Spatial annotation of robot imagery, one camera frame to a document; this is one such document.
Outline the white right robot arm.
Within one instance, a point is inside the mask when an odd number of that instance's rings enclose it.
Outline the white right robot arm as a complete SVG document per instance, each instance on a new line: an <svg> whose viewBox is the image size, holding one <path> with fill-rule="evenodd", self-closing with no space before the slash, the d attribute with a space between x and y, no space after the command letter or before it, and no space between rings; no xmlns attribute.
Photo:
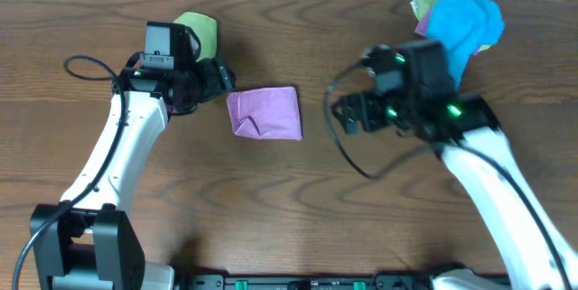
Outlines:
<svg viewBox="0 0 578 290"><path fill-rule="evenodd" d="M379 45L338 73L323 114L347 134L394 126L428 146L471 197L507 269L510 289L575 289L577 253L520 171L500 122L480 96L463 96L436 40Z"/></svg>

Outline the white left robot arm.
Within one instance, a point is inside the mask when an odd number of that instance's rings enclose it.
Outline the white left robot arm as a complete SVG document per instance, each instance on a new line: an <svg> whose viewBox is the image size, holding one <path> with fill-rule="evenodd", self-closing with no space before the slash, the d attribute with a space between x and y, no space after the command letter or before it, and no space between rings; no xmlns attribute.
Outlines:
<svg viewBox="0 0 578 290"><path fill-rule="evenodd" d="M146 260L129 212L170 119L234 88L235 77L217 54L218 36L217 21L204 14L147 23L144 50L120 72L107 73L110 111L80 175L58 203L35 208L13 288L29 253L42 289L174 288L173 267Z"/></svg>

